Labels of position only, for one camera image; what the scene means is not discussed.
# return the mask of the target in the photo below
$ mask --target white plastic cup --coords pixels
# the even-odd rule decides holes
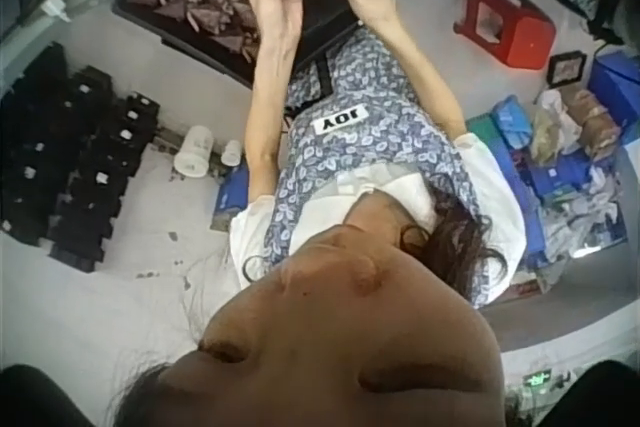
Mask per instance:
[[[185,177],[199,178],[209,171],[209,158],[213,149],[213,134],[202,125],[189,129],[180,152],[173,159],[173,167]]]
[[[224,165],[237,167],[242,161],[242,144],[238,140],[230,140],[220,158]]]

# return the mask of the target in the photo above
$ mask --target name tag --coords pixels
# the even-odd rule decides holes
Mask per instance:
[[[357,124],[358,122],[369,117],[369,112],[364,104],[350,107],[337,114],[331,114],[313,121],[313,128],[317,135],[328,134],[334,130]]]

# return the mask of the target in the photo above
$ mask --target closed eye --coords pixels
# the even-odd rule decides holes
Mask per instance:
[[[360,387],[375,394],[409,390],[480,392],[481,383],[454,369],[437,365],[400,364],[360,374]]]
[[[247,352],[231,342],[214,342],[209,345],[204,345],[201,342],[198,350],[224,364],[239,364],[247,358]]]

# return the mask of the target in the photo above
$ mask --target blue patterned apron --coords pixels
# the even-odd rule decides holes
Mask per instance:
[[[267,271],[288,256],[304,204],[339,173],[359,167],[409,164],[422,174],[436,202],[455,197],[479,215],[460,154],[417,105],[399,64],[373,34],[361,29],[330,53],[329,70],[334,94],[301,112],[289,130],[287,165],[265,237]],[[303,73],[293,80],[287,105],[316,98],[319,91],[317,76]],[[479,269],[474,303],[483,303],[487,282]]]

